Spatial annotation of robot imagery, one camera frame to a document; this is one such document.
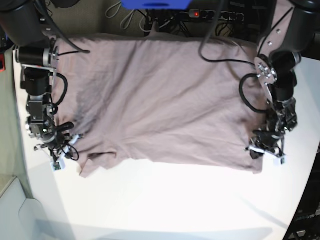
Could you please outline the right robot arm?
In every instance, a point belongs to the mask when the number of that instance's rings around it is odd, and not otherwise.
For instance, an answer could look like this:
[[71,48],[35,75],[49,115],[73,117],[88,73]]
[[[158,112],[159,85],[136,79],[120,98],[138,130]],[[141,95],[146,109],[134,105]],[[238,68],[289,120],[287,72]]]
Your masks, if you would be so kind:
[[69,134],[74,128],[71,122],[55,123],[69,85],[67,78],[57,71],[60,54],[56,40],[43,34],[40,17],[44,17],[76,53],[88,54],[89,51],[79,48],[64,35],[49,15],[45,1],[0,2],[0,26],[15,44],[15,60],[21,65],[20,87],[27,92],[26,130],[31,138],[42,142],[34,149],[48,149],[53,168],[60,170],[64,159],[79,160],[74,145],[81,135]]

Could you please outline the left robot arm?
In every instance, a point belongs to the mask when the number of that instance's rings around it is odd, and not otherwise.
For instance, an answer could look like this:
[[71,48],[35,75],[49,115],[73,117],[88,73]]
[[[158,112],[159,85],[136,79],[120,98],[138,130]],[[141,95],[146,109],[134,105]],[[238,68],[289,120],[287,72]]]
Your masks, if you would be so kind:
[[[254,59],[256,72],[245,75],[239,84],[245,105],[266,116],[265,123],[253,131],[246,148],[254,160],[270,155],[284,161],[285,134],[298,124],[295,67],[313,38],[319,14],[318,0],[276,0],[270,7],[268,23],[258,41]],[[268,104],[266,110],[253,107],[246,99],[243,87],[249,78],[259,80]]]

